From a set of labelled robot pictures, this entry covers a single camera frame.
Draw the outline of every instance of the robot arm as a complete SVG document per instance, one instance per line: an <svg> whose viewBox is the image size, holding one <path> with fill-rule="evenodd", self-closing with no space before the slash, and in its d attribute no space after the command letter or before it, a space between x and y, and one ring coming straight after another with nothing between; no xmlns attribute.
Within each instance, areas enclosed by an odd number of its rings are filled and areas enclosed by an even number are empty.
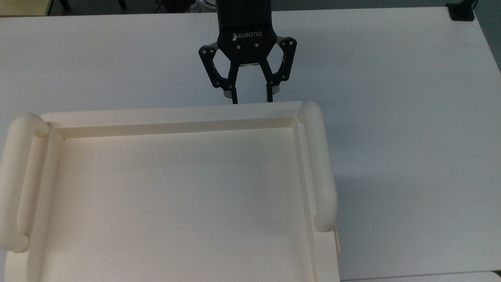
<svg viewBox="0 0 501 282"><path fill-rule="evenodd" d="M238 68L260 65L266 79L267 100L280 89L280 82L289 79L297 42L291 37L278 37L272 27L271 0L216 0L219 37L217 42L198 50L212 85L221 87L225 97L237 104L236 76ZM284 56L276 73L271 71L267 57L274 44ZM213 59L221 50L231 62L228 78L217 72Z"/></svg>

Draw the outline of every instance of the tray handle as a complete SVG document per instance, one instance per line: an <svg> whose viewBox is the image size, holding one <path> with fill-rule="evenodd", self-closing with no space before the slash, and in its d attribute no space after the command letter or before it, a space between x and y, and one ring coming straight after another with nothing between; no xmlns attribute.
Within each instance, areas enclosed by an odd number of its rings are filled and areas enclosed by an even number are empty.
<svg viewBox="0 0 501 282"><path fill-rule="evenodd" d="M29 238L17 224L21 191L33 135L45 137L49 131L49 125L32 113L18 116L9 127L0 162L0 248L5 250L22 252L28 246Z"/></svg>
<svg viewBox="0 0 501 282"><path fill-rule="evenodd" d="M299 109L298 120L305 126L315 188L317 214L313 226L320 232L326 232L336 223L338 195L322 111L316 102L304 102Z"/></svg>

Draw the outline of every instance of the tray bottom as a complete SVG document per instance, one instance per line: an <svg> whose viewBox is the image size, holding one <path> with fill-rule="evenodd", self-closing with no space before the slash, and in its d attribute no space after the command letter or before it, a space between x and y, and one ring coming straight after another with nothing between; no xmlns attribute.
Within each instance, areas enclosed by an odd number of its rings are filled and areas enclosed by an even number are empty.
<svg viewBox="0 0 501 282"><path fill-rule="evenodd" d="M312 281L298 173L291 128L67 139L40 281Z"/></svg>

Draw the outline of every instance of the black bracket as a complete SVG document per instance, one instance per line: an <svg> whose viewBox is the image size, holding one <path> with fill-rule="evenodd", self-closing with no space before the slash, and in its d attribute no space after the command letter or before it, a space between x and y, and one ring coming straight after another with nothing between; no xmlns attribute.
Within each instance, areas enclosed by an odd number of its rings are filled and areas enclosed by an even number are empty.
<svg viewBox="0 0 501 282"><path fill-rule="evenodd" d="M296 52L297 41L291 37L277 37L276 44L280 46L284 53L282 57L282 64L276 73L272 73L267 57L264 55L260 43L255 42L253 44L253 50L258 58L258 63L261 66L263 74L265 75L268 102L273 102L273 94L280 90L280 82L287 81L289 79L294 54ZM204 45L200 48L200 50L198 50L198 54L202 59L203 66L209 75L212 85L215 88L221 87L223 89L224 96L231 98L233 104L238 103L235 83L238 68L240 67L241 53L243 48L246 46L247 45L244 46L241 44L235 45L233 55L230 58L231 64L228 72L228 78L221 77L216 69L216 66L214 65L214 56L219 50L217 42L212 43L211 45Z"/></svg>
<svg viewBox="0 0 501 282"><path fill-rule="evenodd" d="M459 4L448 3L445 6L449 9L450 19L453 21L472 22L475 19L473 9L478 0L463 0Z"/></svg>

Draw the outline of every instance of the table surface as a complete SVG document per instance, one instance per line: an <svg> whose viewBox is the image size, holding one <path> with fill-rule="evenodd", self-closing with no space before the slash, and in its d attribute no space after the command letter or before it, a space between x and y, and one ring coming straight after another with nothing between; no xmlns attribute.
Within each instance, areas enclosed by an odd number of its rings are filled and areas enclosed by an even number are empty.
<svg viewBox="0 0 501 282"><path fill-rule="evenodd" d="M324 113L341 279L501 269L501 75L446 8L273 13L297 39L275 101ZM216 14L0 19L0 147L23 112L228 104L197 51ZM278 67L279 49L270 54ZM229 64L217 54L225 73ZM239 102L265 102L257 66Z"/></svg>

